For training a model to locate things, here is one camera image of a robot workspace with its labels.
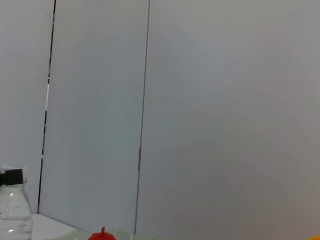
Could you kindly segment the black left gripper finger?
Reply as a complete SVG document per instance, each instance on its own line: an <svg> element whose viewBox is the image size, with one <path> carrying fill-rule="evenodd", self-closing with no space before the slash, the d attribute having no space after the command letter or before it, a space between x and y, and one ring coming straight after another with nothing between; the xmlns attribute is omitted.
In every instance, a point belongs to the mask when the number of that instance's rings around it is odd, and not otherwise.
<svg viewBox="0 0 320 240"><path fill-rule="evenodd" d="M10 169L0 173L0 186L21 185L24 183L23 170Z"/></svg>

